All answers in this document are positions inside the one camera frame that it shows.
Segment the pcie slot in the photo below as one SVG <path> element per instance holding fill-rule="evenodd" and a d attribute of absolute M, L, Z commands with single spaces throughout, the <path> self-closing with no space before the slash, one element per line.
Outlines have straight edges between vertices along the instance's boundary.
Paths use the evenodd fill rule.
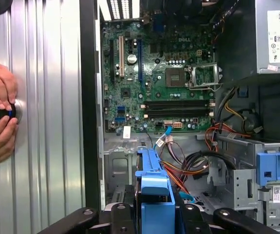
<path fill-rule="evenodd" d="M 209 100 L 145 101 L 146 109 L 208 107 Z"/>
<path fill-rule="evenodd" d="M 149 110 L 145 111 L 145 114 L 149 118 L 163 118 L 163 117 L 186 117 L 186 116 L 198 116 L 205 117 L 209 115 L 209 110 L 194 109 L 194 110 Z"/>
<path fill-rule="evenodd" d="M 110 78 L 111 78 L 111 83 L 115 84 L 114 41 L 113 40 L 110 40 Z"/>
<path fill-rule="evenodd" d="M 143 85 L 142 40 L 138 40 L 139 82 Z"/>
<path fill-rule="evenodd" d="M 118 37 L 119 46 L 119 74 L 125 77 L 125 39 L 123 36 Z"/>

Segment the pci slot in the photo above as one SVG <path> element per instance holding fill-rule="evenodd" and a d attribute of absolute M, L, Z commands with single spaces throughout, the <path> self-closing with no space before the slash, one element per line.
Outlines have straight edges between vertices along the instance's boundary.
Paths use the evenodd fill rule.
<path fill-rule="evenodd" d="M 114 41 L 113 40 L 110 40 L 110 78 L 111 78 L 111 83 L 115 84 Z"/>
<path fill-rule="evenodd" d="M 125 77 L 125 39 L 123 36 L 118 37 L 119 46 L 119 74 L 120 77 Z"/>
<path fill-rule="evenodd" d="M 143 85 L 142 40 L 138 40 L 139 82 Z"/>

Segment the blue plastic bracket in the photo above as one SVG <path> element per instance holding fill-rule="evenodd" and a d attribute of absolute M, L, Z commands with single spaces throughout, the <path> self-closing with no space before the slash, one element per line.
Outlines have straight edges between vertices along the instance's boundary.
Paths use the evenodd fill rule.
<path fill-rule="evenodd" d="M 265 186 L 276 180 L 280 180 L 280 153 L 257 154 L 257 184 Z"/>
<path fill-rule="evenodd" d="M 160 158 L 153 149 L 139 150 L 142 155 L 143 170 L 135 173 L 141 178 L 141 194 L 165 196 L 164 202 L 146 202 L 141 204 L 141 226 L 144 234 L 174 234 L 175 201 L 167 172 L 160 165 Z"/>

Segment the sata port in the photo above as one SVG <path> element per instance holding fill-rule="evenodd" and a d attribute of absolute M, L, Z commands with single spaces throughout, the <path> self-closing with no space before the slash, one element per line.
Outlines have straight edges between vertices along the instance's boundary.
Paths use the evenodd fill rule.
<path fill-rule="evenodd" d="M 181 122 L 173 123 L 173 128 L 183 128 L 183 123 Z"/>
<path fill-rule="evenodd" d="M 172 120 L 164 120 L 164 126 L 165 127 L 168 127 L 168 126 L 173 127 L 173 121 Z"/>

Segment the black plastic frame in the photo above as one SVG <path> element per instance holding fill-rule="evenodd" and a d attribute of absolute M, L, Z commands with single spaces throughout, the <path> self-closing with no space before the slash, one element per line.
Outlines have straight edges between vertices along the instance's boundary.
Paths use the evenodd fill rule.
<path fill-rule="evenodd" d="M 99 210 L 98 134 L 96 108 L 96 73 L 98 53 L 95 50 L 96 0 L 79 0 L 83 148 L 86 206 Z"/>

